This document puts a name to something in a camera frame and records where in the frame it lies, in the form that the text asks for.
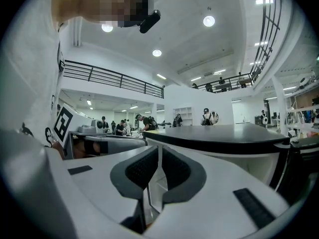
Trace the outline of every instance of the metal railing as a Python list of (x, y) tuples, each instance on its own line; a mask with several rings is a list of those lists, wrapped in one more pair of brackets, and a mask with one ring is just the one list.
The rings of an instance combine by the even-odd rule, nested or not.
[(278, 30), (280, 30), (281, 10), (282, 0), (263, 0), (263, 23), (260, 45), (258, 46), (255, 61), (250, 71), (253, 82), (259, 77), (273, 52), (273, 44)]
[(251, 87), (252, 78), (251, 75), (243, 74), (214, 82), (209, 82), (197, 86), (199, 90), (208, 91), (212, 93), (220, 93), (225, 91), (237, 90), (241, 88)]
[(106, 84), (164, 98), (164, 89), (131, 76), (105, 68), (65, 60), (64, 77)]

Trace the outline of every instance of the white column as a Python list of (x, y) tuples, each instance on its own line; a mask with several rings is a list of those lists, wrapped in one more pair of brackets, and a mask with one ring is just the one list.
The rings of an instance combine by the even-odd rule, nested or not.
[(158, 105), (157, 104), (153, 104), (152, 105), (152, 117), (155, 119), (156, 122), (158, 122), (157, 110), (158, 110)]
[(278, 101), (278, 109), (280, 113), (280, 131), (281, 134), (288, 136), (288, 128), (287, 128), (287, 103), (285, 99), (284, 87), (276, 76), (272, 77), (273, 84), (276, 90), (277, 101)]

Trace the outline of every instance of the black countertop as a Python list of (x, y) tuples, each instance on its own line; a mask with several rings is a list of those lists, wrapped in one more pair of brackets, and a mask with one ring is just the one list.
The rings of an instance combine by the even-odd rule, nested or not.
[(170, 127), (143, 132), (143, 135), (176, 146), (227, 154), (280, 152), (273, 144), (290, 141), (282, 134), (251, 123)]

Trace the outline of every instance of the white shelf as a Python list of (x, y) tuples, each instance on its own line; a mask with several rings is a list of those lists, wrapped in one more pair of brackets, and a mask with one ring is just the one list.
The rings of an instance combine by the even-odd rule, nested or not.
[(287, 125), (287, 127), (294, 128), (294, 129), (301, 129), (301, 130), (308, 131), (308, 132), (319, 133), (318, 128), (312, 128), (313, 125), (314, 125), (313, 123), (304, 123), (304, 124), (296, 123), (296, 124)]
[(299, 109), (287, 111), (287, 113), (296, 113), (296, 112), (310, 111), (310, 110), (316, 110), (316, 109), (319, 109), (319, 105), (317, 105), (317, 106), (309, 106), (309, 107), (304, 107), (304, 108), (299, 108)]

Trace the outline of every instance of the black rubber pad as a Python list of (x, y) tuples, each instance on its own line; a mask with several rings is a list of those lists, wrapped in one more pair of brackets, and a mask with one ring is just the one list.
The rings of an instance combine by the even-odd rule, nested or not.
[(93, 168), (91, 166), (85, 165), (85, 166), (68, 169), (68, 171), (70, 175), (74, 175), (74, 174), (83, 173), (92, 169)]
[(259, 229), (275, 219), (249, 189), (239, 189), (233, 193)]

